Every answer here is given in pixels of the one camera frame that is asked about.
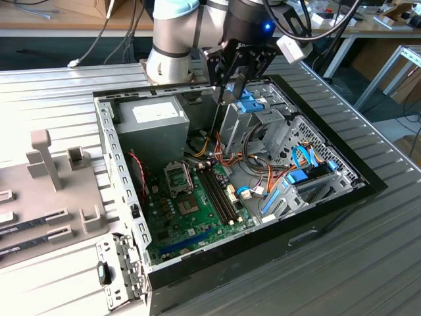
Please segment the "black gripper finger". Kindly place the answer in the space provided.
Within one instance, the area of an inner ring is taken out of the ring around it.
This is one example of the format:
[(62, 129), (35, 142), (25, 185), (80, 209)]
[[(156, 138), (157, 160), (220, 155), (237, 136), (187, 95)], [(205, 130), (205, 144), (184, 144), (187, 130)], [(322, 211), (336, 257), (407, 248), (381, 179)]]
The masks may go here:
[(234, 84), (234, 97), (240, 99), (246, 83), (260, 78), (274, 60), (277, 50), (273, 45), (241, 47), (236, 56), (238, 77)]
[(201, 60), (206, 66), (204, 73), (209, 84), (219, 88), (216, 102), (221, 103), (227, 83), (237, 68), (243, 64), (243, 53), (231, 49), (224, 51), (222, 47), (213, 47), (201, 50)]

